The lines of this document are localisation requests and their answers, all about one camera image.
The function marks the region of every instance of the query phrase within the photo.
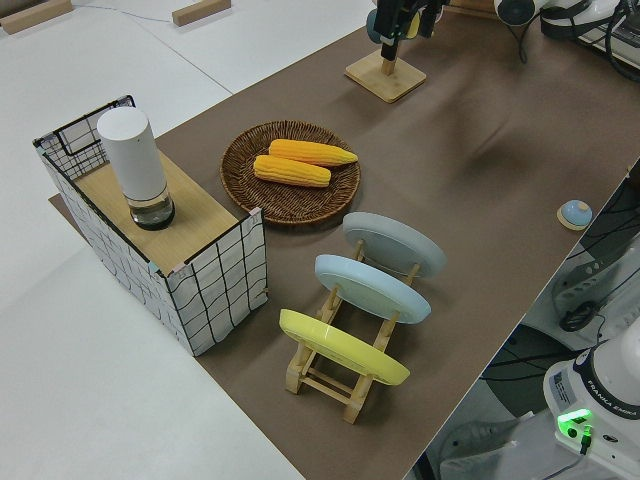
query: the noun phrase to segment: white cylinder speaker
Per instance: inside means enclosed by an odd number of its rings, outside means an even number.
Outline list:
[[[175,207],[147,116],[135,107],[113,108],[97,130],[133,221],[145,230],[168,226]]]

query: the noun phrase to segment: white table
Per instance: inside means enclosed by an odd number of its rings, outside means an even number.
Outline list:
[[[0,30],[0,478],[300,478],[48,203],[57,191],[31,145],[123,94],[160,135],[372,8],[237,0],[168,23],[190,3],[77,0],[39,26]]]

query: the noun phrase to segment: brown tabletop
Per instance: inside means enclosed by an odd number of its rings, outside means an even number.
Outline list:
[[[269,302],[198,361],[305,477],[402,478],[578,241],[558,207],[581,199],[598,211],[637,159],[638,85],[592,51],[536,30],[522,65],[504,25],[445,15],[433,39],[401,46],[427,82],[394,104],[343,75],[376,48],[360,30],[158,139],[240,214],[218,173],[231,141],[271,120],[326,127],[360,156],[351,210],[402,221],[449,258],[439,276],[414,283],[431,316],[399,325],[387,350],[410,377],[374,385],[352,426],[333,399],[285,391],[295,343],[278,328],[281,308],[320,307],[315,257],[351,251],[340,219],[267,229]],[[374,323],[348,306],[336,321],[365,338]]]

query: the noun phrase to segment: round woven basket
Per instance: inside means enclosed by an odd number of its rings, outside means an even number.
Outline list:
[[[302,225],[322,222],[338,214],[353,200],[360,184],[358,162],[332,167],[326,188],[299,187],[260,180],[253,174],[257,155],[268,153],[276,138],[306,140],[352,151],[331,131],[306,122],[281,120],[250,128],[227,148],[220,166],[222,184],[240,207],[263,209],[267,222]]]

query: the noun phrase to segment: corn cob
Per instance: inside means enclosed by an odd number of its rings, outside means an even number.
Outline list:
[[[331,180],[331,172],[326,168],[273,155],[258,155],[253,173],[262,180],[303,187],[326,187]]]
[[[334,145],[305,142],[302,140],[289,140],[286,138],[273,140],[269,146],[269,155],[298,160],[322,167],[336,167],[358,160],[358,156],[355,153],[348,152]]]

